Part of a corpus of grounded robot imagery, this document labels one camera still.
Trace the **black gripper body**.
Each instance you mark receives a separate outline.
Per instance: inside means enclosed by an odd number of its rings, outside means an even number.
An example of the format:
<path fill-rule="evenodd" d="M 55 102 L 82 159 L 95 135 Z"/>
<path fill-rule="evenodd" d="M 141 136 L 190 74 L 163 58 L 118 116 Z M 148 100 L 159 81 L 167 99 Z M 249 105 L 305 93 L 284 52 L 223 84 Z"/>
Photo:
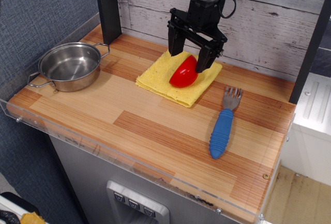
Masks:
<path fill-rule="evenodd" d="M 188 11 L 176 8 L 170 10 L 170 26 L 179 30 L 186 40 L 198 47 L 209 46 L 223 51 L 227 41 L 225 35 L 218 29 L 218 23 L 223 17 L 222 10 L 225 0 L 190 0 Z"/>

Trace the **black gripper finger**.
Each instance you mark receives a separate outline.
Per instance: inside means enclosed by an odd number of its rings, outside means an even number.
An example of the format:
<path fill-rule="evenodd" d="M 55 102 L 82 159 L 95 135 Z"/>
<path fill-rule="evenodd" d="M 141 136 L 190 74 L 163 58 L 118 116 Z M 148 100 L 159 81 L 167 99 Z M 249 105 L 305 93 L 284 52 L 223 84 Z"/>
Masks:
<path fill-rule="evenodd" d="M 175 27 L 170 26 L 168 31 L 168 47 L 171 56 L 179 55 L 183 52 L 186 37 Z"/>
<path fill-rule="evenodd" d="M 199 52 L 197 66 L 195 71 L 202 73 L 204 70 L 209 69 L 213 64 L 216 57 L 220 55 L 220 50 L 203 46 Z"/>

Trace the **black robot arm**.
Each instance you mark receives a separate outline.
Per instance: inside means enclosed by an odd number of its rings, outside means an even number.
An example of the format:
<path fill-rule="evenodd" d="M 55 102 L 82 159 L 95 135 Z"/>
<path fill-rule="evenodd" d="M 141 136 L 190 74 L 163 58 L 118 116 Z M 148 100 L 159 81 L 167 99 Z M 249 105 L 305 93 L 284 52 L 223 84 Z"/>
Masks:
<path fill-rule="evenodd" d="M 176 8 L 170 10 L 168 21 L 168 47 L 171 56 L 183 52 L 186 40 L 200 47 L 195 71 L 202 73 L 209 69 L 215 58 L 223 52 L 227 37 L 219 30 L 220 19 L 228 19 L 236 9 L 224 16 L 225 0 L 190 0 L 188 11 Z"/>

